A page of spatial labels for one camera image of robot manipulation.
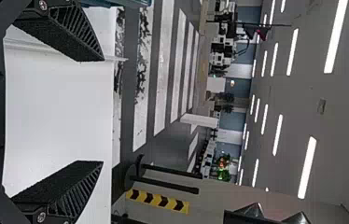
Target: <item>floor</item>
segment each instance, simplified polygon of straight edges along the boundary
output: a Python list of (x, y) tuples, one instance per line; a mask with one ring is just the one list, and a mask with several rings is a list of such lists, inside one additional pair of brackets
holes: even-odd
[[(171, 1), (174, 2), (173, 20), (171, 7), (166, 6)], [(116, 56), (128, 61), (119, 63), (115, 72), (113, 147), (119, 150), (117, 155), (113, 154), (113, 161), (117, 162), (113, 167), (112, 203), (123, 194), (124, 174), (138, 155), (144, 154), (146, 163), (187, 171), (188, 148), (196, 134), (199, 143), (195, 151), (202, 147), (207, 131), (198, 127), (192, 133), (189, 124), (179, 122), (180, 116), (191, 112), (195, 103), (188, 95), (193, 95), (192, 87), (198, 82), (192, 79), (198, 70), (194, 56), (198, 55), (196, 43), (199, 38), (196, 36), (200, 12), (199, 0), (155, 1), (153, 8), (142, 11), (119, 8)], [(161, 26), (168, 22), (169, 25), (172, 22), (172, 26)], [(184, 30), (183, 34), (179, 34), (179, 28)], [(183, 46), (179, 46), (178, 40), (184, 41)], [(160, 47), (161, 42), (165, 44), (164, 48)]]

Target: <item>white floor marking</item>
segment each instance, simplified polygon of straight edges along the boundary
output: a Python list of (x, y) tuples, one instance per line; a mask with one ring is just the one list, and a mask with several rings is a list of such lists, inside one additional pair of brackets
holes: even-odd
[(188, 83), (189, 83), (189, 70), (191, 68), (191, 54), (192, 54), (192, 42), (194, 37), (194, 26), (188, 24), (188, 43), (187, 43), (187, 57), (186, 57), (186, 70), (184, 71), (184, 83), (183, 83), (183, 101), (181, 105), (181, 115), (187, 112), (187, 99), (188, 99)]
[(133, 151), (139, 149), (147, 141), (148, 86), (151, 65), (152, 28), (154, 20), (154, 1), (151, 7), (140, 8), (139, 26), (143, 34), (139, 34), (137, 56), (137, 87), (134, 106)]
[(184, 37), (186, 34), (186, 15), (181, 9), (179, 9), (179, 11), (177, 43), (175, 49), (174, 90), (172, 94), (171, 123), (178, 118), (178, 99), (180, 94), (181, 68), (183, 66)]
[(172, 26), (175, 0), (162, 0), (160, 57), (157, 77), (154, 136), (165, 128), (166, 97), (168, 94), (169, 61), (171, 57)]
[(198, 48), (199, 48), (199, 33), (195, 33), (194, 43), (194, 56), (192, 59), (192, 71), (191, 71), (191, 89), (189, 91), (188, 109), (191, 109), (194, 103), (194, 88), (195, 88), (195, 77), (198, 73)]

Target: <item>gray floor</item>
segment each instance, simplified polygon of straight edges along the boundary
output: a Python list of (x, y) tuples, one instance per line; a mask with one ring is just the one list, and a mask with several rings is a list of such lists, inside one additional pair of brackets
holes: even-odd
[[(169, 70), (169, 85), (166, 107), (166, 128), (154, 137), (154, 118), (156, 107), (156, 91), (157, 91), (157, 73), (158, 59), (160, 48), (161, 34), (161, 13), (162, 1), (156, 1), (154, 9), (154, 21), (152, 32), (151, 47), (151, 67), (149, 74), (149, 94), (148, 94), (148, 113), (147, 113), (147, 143), (133, 152), (133, 123), (137, 119), (134, 116), (134, 98), (137, 86), (137, 48), (138, 48), (138, 32), (139, 32), (139, 10), (125, 9), (125, 50), (124, 57), (129, 60), (124, 64), (122, 74), (122, 108), (121, 108), (121, 125), (120, 125), (120, 164), (113, 168), (113, 186), (112, 186), (112, 203), (114, 203), (124, 192), (123, 176), (127, 168), (134, 162), (135, 158), (140, 154), (145, 154), (147, 163), (154, 162), (155, 165), (170, 167), (178, 170), (186, 171), (188, 168), (188, 146), (190, 145), (196, 133), (199, 133), (200, 141), (197, 150), (202, 147), (207, 131), (198, 127), (197, 130), (190, 134), (190, 125), (180, 123), (178, 120), (170, 123), (171, 105), (172, 105), (172, 89), (175, 71), (175, 46), (177, 21), (181, 8), (186, 16), (187, 21), (192, 22), (197, 29), (199, 27), (199, 17), (201, 12), (201, 4), (199, 0), (175, 0), (174, 2), (174, 24), (171, 45), (171, 61)], [(186, 25), (186, 34), (188, 34), (188, 22)], [(184, 50), (183, 63), (185, 63), (186, 51)], [(183, 91), (184, 72), (181, 78), (180, 92)]]

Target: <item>white wall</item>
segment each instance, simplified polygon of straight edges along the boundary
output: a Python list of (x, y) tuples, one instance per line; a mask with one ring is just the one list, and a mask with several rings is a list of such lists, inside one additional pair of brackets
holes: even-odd
[[(98, 21), (98, 38), (110, 53), (115, 21), (109, 10), (96, 10), (91, 23)], [(30, 40), (19, 32), (12, 30), (7, 38)], [(76, 160), (103, 161), (77, 223), (110, 223), (113, 63), (76, 63), (55, 50), (33, 48), (6, 48), (5, 57), (6, 193), (13, 196)]]
[(242, 144), (243, 132), (236, 132), (232, 130), (218, 129), (217, 141), (222, 143), (230, 143), (234, 145)]
[(207, 91), (219, 93), (225, 90), (225, 81), (224, 77), (209, 77), (207, 78)]

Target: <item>ceiling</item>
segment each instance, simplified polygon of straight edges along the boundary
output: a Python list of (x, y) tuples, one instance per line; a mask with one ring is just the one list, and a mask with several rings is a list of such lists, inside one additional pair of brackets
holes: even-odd
[[(251, 185), (255, 161), (259, 159), (256, 188), (298, 195), (302, 167), (310, 136), (317, 139), (306, 199), (340, 204), (349, 209), (349, 4), (332, 74), (324, 74), (328, 44), (338, 0), (288, 1), (280, 13), (276, 0), (274, 23), (292, 28), (275, 28), (271, 38), (257, 51), (256, 77), (252, 94), (261, 99), (258, 122), (247, 113), (250, 131), (244, 153), (244, 184)], [(270, 18), (271, 0), (263, 1), (261, 18)], [(286, 75), (291, 39), (300, 28), (291, 76)], [(279, 43), (274, 77), (270, 77), (275, 43)], [(268, 51), (265, 77), (261, 77), (264, 50)], [(320, 99), (327, 101), (324, 115), (317, 112)], [(263, 106), (269, 104), (265, 134), (260, 133)], [(279, 114), (283, 127), (278, 152), (272, 155)]]

